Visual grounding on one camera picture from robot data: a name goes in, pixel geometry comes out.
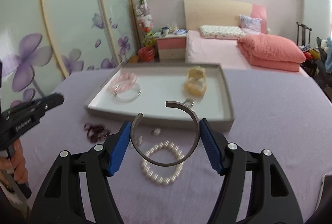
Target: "clear bangle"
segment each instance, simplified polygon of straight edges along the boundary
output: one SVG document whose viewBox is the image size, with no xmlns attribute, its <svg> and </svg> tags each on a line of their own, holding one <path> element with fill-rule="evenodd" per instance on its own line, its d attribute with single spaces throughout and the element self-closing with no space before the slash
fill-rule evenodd
<svg viewBox="0 0 332 224">
<path fill-rule="evenodd" d="M 130 90 L 135 90 L 137 91 L 137 95 L 135 95 L 133 98 L 130 98 L 130 99 L 123 99 L 123 98 L 120 98 L 119 95 L 124 93 L 124 92 L 120 92 L 118 93 L 118 88 L 120 87 L 121 85 L 118 85 L 115 90 L 114 90 L 114 98 L 116 99 L 116 101 L 119 101 L 119 102 L 132 102 L 134 101 L 135 99 L 137 99 L 139 97 L 139 95 L 141 94 L 141 87 L 139 86 L 139 84 L 135 83 L 128 91 Z"/>
</svg>

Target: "pink bracelet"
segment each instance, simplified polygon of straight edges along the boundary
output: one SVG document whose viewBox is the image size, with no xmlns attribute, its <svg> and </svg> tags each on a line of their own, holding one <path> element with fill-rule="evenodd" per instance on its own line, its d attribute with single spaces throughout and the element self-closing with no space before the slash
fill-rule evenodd
<svg viewBox="0 0 332 224">
<path fill-rule="evenodd" d="M 124 72 L 121 73 L 119 78 L 111 82 L 107 90 L 112 94 L 117 95 L 128 91 L 137 81 L 137 75 L 134 73 Z"/>
</svg>

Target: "headboard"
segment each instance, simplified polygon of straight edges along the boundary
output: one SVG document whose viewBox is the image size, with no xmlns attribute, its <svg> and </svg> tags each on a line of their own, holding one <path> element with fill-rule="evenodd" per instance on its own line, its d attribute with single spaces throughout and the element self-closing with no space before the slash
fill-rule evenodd
<svg viewBox="0 0 332 224">
<path fill-rule="evenodd" d="M 240 15 L 262 19 L 262 33 L 267 33 L 266 9 L 256 4 L 231 0 L 184 0 L 187 30 L 200 26 L 239 26 Z"/>
</svg>

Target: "human hand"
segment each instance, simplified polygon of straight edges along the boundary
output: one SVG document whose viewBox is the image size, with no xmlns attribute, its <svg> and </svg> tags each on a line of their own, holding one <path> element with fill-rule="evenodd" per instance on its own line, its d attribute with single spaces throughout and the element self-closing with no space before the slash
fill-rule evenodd
<svg viewBox="0 0 332 224">
<path fill-rule="evenodd" d="M 20 140 L 16 140 L 13 143 L 15 153 L 12 158 L 0 158 L 0 170 L 15 169 L 14 180 L 18 184 L 28 182 L 28 171 L 25 168 L 25 158 L 23 157 L 23 148 Z"/>
</svg>

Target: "yellow bracelet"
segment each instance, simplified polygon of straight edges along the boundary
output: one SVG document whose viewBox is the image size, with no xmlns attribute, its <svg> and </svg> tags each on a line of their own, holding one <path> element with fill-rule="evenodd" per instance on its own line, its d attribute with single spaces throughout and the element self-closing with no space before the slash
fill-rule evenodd
<svg viewBox="0 0 332 224">
<path fill-rule="evenodd" d="M 192 67 L 187 74 L 185 89 L 193 96 L 204 96 L 206 91 L 206 73 L 200 66 Z"/>
</svg>

